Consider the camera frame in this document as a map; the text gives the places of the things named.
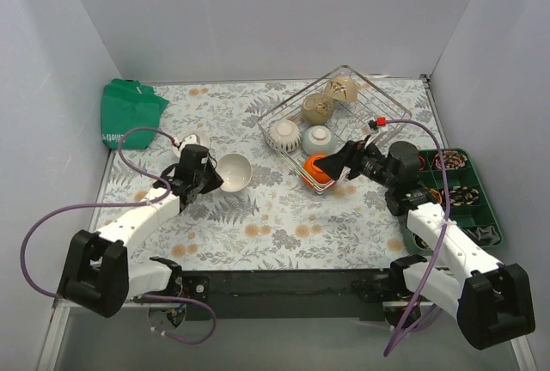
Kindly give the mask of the beige bowl with gold pattern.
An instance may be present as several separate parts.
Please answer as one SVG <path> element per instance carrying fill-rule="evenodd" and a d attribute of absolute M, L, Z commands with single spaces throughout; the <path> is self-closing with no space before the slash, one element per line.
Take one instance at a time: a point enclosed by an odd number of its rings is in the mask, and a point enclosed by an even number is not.
<path fill-rule="evenodd" d="M 336 76 L 327 81 L 323 94 L 343 102 L 356 102 L 358 86 L 349 76 Z"/>

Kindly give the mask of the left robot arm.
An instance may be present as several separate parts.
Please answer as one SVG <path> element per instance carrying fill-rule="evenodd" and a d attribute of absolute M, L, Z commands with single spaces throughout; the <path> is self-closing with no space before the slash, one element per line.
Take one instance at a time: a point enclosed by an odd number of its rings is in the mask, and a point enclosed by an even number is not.
<path fill-rule="evenodd" d="M 81 230 L 73 236 L 58 294 L 105 318 L 129 300 L 176 301 L 183 291 L 181 267 L 163 257 L 134 265 L 131 256 L 161 225 L 222 184 L 209 150 L 185 146 L 139 206 L 96 232 Z"/>

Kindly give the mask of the beige plain bowl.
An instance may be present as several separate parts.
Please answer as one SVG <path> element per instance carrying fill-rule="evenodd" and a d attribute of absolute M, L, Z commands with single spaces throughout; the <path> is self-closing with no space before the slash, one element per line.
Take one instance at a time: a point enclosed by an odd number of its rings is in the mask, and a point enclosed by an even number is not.
<path fill-rule="evenodd" d="M 227 154 L 217 161 L 217 173 L 223 179 L 223 192 L 239 192 L 246 188 L 253 176 L 253 168 L 247 157 L 237 153 Z"/>

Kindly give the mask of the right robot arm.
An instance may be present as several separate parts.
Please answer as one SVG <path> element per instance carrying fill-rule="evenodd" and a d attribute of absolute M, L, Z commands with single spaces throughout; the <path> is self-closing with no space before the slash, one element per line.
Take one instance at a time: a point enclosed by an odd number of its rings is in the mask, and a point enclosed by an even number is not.
<path fill-rule="evenodd" d="M 392 143 L 383 155 L 372 143 L 349 141 L 314 164 L 331 179 L 347 169 L 351 179 L 363 175 L 386 187 L 390 213 L 403 217 L 407 229 L 432 250 L 431 259 L 413 255 L 391 263 L 388 287 L 395 298 L 427 298 L 456 320 L 478 350 L 535 330 L 528 273 L 494 258 L 450 219 L 420 180 L 414 145 Z"/>

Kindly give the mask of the olive bowl with drawing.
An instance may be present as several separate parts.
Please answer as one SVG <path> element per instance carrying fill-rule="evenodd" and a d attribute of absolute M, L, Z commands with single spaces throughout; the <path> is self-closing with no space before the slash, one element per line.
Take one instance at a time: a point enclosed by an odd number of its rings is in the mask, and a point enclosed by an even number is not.
<path fill-rule="evenodd" d="M 333 99 L 321 93 L 306 96 L 301 105 L 302 119 L 310 125 L 324 125 L 333 111 Z"/>

